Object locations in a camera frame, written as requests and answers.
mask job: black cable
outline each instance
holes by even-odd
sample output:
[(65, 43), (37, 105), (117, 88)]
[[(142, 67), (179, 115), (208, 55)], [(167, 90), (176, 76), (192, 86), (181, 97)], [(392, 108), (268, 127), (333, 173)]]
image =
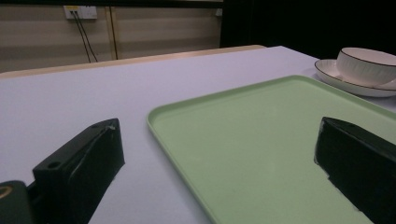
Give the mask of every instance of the black cable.
[(78, 19), (79, 25), (81, 26), (81, 28), (82, 28), (82, 31), (84, 32), (85, 38), (87, 39), (88, 46), (90, 47), (90, 50), (91, 50), (92, 56), (93, 56), (93, 58), (95, 58), (96, 62), (98, 62), (98, 60), (96, 59), (96, 56), (95, 56), (95, 54), (93, 53), (93, 50), (92, 50), (92, 47), (91, 47), (91, 43), (90, 43), (90, 40), (88, 39), (87, 33), (85, 33), (84, 26), (82, 26), (82, 22), (81, 22), (81, 20), (79, 19), (78, 13), (76, 13), (76, 14), (77, 14), (77, 19)]
[(81, 34), (82, 42), (84, 43), (84, 48), (85, 48), (85, 52), (87, 53), (88, 61), (91, 62), (90, 54), (88, 53), (87, 45), (85, 44), (84, 36), (82, 35), (81, 29), (79, 28), (79, 25), (78, 25), (78, 20), (77, 20), (77, 17), (76, 17), (77, 13), (75, 14), (75, 11), (70, 11), (70, 13), (73, 15), (73, 17), (74, 17), (74, 19), (76, 21), (79, 33)]
[(114, 31), (114, 21), (113, 21), (113, 11), (111, 10), (111, 7), (108, 8), (110, 11), (110, 19), (111, 19), (111, 33), (113, 34), (113, 45), (114, 45), (114, 51), (116, 52), (116, 60), (119, 59), (119, 51), (117, 50), (117, 42), (116, 42), (116, 32)]

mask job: white cup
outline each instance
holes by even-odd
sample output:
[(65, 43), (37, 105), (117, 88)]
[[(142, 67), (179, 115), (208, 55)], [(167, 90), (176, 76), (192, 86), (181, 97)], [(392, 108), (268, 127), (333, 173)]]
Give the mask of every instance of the white cup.
[(346, 82), (376, 87), (396, 79), (396, 56), (373, 49), (343, 48), (337, 69)]

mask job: power socket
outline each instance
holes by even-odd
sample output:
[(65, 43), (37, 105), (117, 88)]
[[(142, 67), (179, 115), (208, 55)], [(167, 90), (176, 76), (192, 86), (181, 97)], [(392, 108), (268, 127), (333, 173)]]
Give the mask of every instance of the power socket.
[(64, 6), (64, 14), (68, 20), (73, 20), (72, 12), (77, 13), (81, 20), (97, 19), (96, 7)]

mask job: white table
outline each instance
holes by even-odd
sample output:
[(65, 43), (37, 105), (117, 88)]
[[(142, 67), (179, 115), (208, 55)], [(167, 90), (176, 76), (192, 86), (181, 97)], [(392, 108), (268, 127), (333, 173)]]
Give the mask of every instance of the white table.
[[(210, 223), (149, 132), (150, 110), (289, 75), (317, 59), (283, 47), (0, 79), (0, 182), (32, 169), (95, 122), (118, 118), (126, 164), (91, 223)], [(396, 97), (365, 98), (396, 112)]]

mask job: light green plastic tray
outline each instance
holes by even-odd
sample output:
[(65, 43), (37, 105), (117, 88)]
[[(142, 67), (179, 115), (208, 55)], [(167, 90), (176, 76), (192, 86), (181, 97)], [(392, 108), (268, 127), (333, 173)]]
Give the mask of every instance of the light green plastic tray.
[(164, 105), (148, 126), (214, 223), (372, 223), (314, 163), (322, 117), (396, 144), (395, 113), (300, 76)]

